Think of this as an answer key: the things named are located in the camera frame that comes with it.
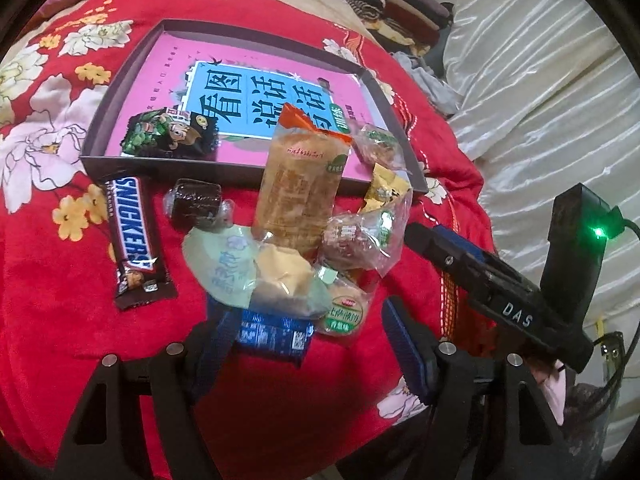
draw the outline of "plastic wrapper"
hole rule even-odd
[[[379,164],[388,170],[406,169],[402,147],[394,134],[373,124],[356,121],[349,121],[349,128],[362,162],[370,166]]]
[[[406,173],[395,172],[376,164],[361,213],[379,209],[399,196],[404,196],[411,189]]]
[[[332,272],[332,269],[324,272],[324,282],[331,304],[326,315],[316,321],[316,332],[331,336],[356,334],[369,313],[373,293],[365,292],[345,275]]]
[[[204,158],[218,144],[217,119],[176,108],[150,110],[129,119],[122,154]]]
[[[264,168],[252,232],[312,260],[331,216],[351,137],[316,128],[285,104]]]
[[[297,250],[262,243],[255,263],[250,309],[299,319],[317,319],[329,309],[326,287]]]
[[[248,227],[193,228],[182,254],[200,285],[228,306],[298,319],[318,319],[330,308],[308,261],[294,249],[254,240]]]
[[[183,229],[220,230],[233,225],[235,204],[223,200],[218,184],[181,178],[162,199],[164,213]]]
[[[385,276],[400,259],[411,201],[409,189],[378,209],[333,216],[322,234],[321,261],[338,270],[376,270]]]
[[[148,185],[142,176],[104,183],[117,264],[115,302],[121,310],[177,296],[164,264]]]
[[[245,310],[236,341],[247,352],[300,366],[313,334],[312,321]]]

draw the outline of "metal screw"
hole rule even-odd
[[[116,354],[108,354],[102,358],[102,366],[106,366],[107,368],[113,366],[118,362],[118,356]]]
[[[171,343],[167,348],[166,352],[169,355],[178,355],[181,354],[184,350],[184,345],[182,343]]]
[[[522,366],[522,363],[524,362],[522,360],[522,357],[520,357],[518,354],[507,355],[507,361],[509,362],[510,365],[513,365],[513,366]]]
[[[456,353],[456,346],[449,341],[443,341],[438,345],[438,350],[440,350],[444,355],[453,355]]]

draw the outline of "snickers bar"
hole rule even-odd
[[[146,193],[146,179],[127,176],[104,184],[113,251],[116,256],[116,306],[125,310],[175,298],[164,266],[158,226]]]

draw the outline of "blue gripper pad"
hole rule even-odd
[[[433,332],[416,322],[397,296],[386,298],[382,305],[382,325],[396,354],[409,391],[423,404],[432,404],[438,384],[438,367]]]

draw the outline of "green label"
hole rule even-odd
[[[326,170],[329,173],[342,173],[344,171],[344,166],[347,164],[347,156],[346,155],[338,155],[332,160],[328,162],[326,165]]]
[[[393,135],[381,132],[380,130],[374,130],[373,128],[367,130],[367,137],[371,140],[377,140],[378,142],[384,142],[385,144],[397,144],[398,141]]]
[[[362,322],[362,306],[351,296],[338,296],[334,306],[324,318],[328,330],[348,334]]]
[[[391,228],[394,224],[394,216],[389,211],[383,211],[380,215],[380,230],[378,232],[378,241],[380,247],[386,248],[391,238]]]
[[[347,126],[347,119],[344,117],[342,108],[333,103],[329,105],[329,108],[331,109],[331,115],[334,116],[334,122],[338,127],[338,131],[340,131],[340,133],[342,134],[348,134],[349,127]]]

